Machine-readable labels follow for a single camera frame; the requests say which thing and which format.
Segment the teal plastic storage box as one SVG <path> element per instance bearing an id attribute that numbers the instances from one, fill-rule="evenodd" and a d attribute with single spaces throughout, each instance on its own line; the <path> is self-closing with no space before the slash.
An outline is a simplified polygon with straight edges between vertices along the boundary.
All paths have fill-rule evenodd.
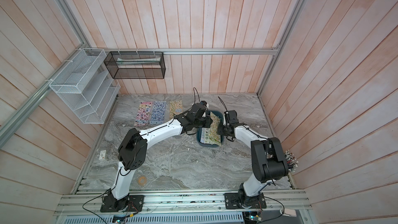
<path id="1" fill-rule="evenodd" d="M 197 132 L 197 142 L 200 146 L 207 148 L 221 147 L 224 136 L 218 133 L 218 127 L 223 121 L 223 114 L 219 111 L 210 111 L 212 123 L 209 128 L 199 128 Z"/>

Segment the yellow animal sticker sheet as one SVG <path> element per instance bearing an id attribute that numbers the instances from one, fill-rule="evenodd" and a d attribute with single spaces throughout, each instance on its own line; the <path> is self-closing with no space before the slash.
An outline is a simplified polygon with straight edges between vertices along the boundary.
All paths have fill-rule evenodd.
<path id="1" fill-rule="evenodd" d="M 175 116 L 182 113 L 182 100 L 170 102 L 170 118 L 173 119 Z"/>

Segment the blue penguin sticker sheet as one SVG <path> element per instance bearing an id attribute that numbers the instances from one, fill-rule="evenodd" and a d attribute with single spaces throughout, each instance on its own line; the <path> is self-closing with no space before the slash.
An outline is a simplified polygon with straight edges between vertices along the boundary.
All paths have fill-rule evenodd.
<path id="1" fill-rule="evenodd" d="M 164 122 L 166 109 L 165 101 L 155 101 L 152 106 L 151 118 L 149 121 L 150 125 L 158 125 Z"/>

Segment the pink sticker sheet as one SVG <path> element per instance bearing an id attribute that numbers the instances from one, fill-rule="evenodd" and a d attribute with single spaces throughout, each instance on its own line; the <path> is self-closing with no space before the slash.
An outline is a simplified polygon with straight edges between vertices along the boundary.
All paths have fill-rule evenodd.
<path id="1" fill-rule="evenodd" d="M 153 102 L 140 102 L 134 121 L 135 126 L 148 125 L 151 119 Z"/>

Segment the green panda sticker sheet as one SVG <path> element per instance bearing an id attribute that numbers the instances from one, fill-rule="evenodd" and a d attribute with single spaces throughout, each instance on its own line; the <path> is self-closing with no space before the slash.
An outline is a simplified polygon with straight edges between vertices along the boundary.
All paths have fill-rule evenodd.
<path id="1" fill-rule="evenodd" d="M 220 118 L 214 114 L 214 112 L 210 112 L 210 118 L 212 123 L 209 128 L 202 128 L 201 134 L 199 136 L 199 143 L 205 146 L 211 147 L 221 147 L 222 138 L 217 134 L 217 128 L 220 123 Z"/>

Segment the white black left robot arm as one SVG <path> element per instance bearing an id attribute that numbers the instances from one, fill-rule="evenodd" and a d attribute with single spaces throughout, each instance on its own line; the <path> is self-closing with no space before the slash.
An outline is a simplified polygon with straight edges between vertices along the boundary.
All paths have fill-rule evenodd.
<path id="1" fill-rule="evenodd" d="M 122 212 L 128 208 L 131 202 L 130 184 L 135 171 L 144 164 L 148 148 L 193 129 L 210 128 L 211 123 L 208 103 L 200 101 L 170 121 L 154 128 L 140 131 L 136 128 L 130 129 L 118 148 L 117 176 L 114 185 L 103 196 L 100 212 Z"/>

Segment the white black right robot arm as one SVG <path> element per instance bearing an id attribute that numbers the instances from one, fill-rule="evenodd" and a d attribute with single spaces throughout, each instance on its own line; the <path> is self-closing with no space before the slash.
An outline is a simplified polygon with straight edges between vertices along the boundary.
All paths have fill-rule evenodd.
<path id="1" fill-rule="evenodd" d="M 262 190 L 289 173 L 285 153 L 276 137 L 263 136 L 237 119 L 236 111 L 224 112 L 218 134 L 230 141 L 239 140 L 250 147 L 252 175 L 237 193 L 225 193 L 226 209 L 266 208 Z"/>

